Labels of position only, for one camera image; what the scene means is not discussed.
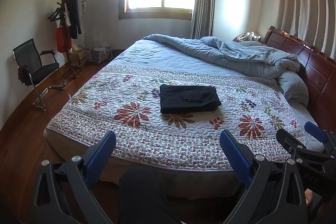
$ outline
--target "black jacket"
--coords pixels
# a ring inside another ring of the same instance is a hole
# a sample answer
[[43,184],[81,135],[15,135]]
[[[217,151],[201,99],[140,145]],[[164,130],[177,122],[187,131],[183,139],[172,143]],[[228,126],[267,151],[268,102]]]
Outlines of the black jacket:
[[161,85],[161,113],[213,111],[222,105],[216,89],[202,85]]
[[69,29],[71,38],[77,39],[78,38],[77,32],[78,34],[82,33],[81,22],[79,19],[79,12],[78,12],[78,0],[65,0],[65,3],[67,4],[68,11],[70,14],[71,26],[69,27]]

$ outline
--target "black pants leg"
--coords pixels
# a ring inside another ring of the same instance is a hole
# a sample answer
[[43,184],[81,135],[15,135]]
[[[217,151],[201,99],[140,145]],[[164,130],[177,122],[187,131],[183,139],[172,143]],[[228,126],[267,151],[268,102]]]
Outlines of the black pants leg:
[[130,167],[119,181],[120,224],[181,224],[148,168]]

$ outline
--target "red flower pattern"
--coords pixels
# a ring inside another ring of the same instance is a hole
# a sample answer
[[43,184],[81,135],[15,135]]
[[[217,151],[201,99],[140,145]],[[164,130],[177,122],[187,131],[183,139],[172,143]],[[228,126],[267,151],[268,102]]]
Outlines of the red flower pattern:
[[212,126],[215,128],[215,130],[217,130],[224,123],[224,120],[222,118],[218,117],[217,119],[210,120],[209,122],[210,122],[210,124],[212,124]]
[[297,123],[296,123],[296,120],[292,120],[291,122],[290,122],[290,124],[294,127],[294,128],[296,128],[297,127]]
[[123,82],[129,81],[133,76],[132,75],[126,75],[125,78],[123,79]]
[[102,106],[107,106],[107,102],[95,103],[94,104],[94,109],[100,109]]
[[124,105],[123,109],[117,109],[118,115],[114,116],[115,120],[121,120],[123,124],[140,127],[140,120],[149,121],[145,114],[151,114],[150,107],[140,108],[140,104],[131,102],[130,105]]
[[245,136],[248,139],[252,138],[261,138],[261,134],[259,130],[265,130],[265,128],[260,125],[261,121],[259,118],[252,119],[250,116],[243,115],[243,118],[239,119],[242,123],[238,125],[239,128],[241,128],[239,135],[240,136]]

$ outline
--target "black office chair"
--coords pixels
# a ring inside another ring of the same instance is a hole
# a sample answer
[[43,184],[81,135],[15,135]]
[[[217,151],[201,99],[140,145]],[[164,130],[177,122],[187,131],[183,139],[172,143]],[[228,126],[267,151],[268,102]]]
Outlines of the black office chair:
[[[63,76],[61,74],[61,71],[59,70],[59,63],[57,63],[57,60],[55,58],[55,51],[42,51],[42,53],[39,54],[36,49],[34,39],[32,38],[13,49],[13,53],[17,63],[17,67],[19,69],[19,80],[21,80],[25,85],[33,85],[38,96],[33,105],[42,110],[46,110],[46,106],[42,100],[42,96],[45,95],[50,89],[64,89],[65,87]],[[52,54],[55,63],[42,66],[40,55],[45,54]],[[63,85],[51,85],[47,87],[41,94],[39,94],[36,87],[39,85],[39,83],[43,81],[43,79],[48,77],[55,70],[58,70]],[[41,101],[43,106],[36,105],[38,101]]]

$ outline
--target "chair armrest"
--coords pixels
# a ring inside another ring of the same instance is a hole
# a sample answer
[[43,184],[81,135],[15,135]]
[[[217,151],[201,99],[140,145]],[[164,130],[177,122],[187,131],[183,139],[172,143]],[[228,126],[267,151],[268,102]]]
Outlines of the chair armrest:
[[45,55],[45,54],[49,54],[51,53],[53,56],[55,56],[55,50],[51,50],[51,51],[42,51],[40,55]]

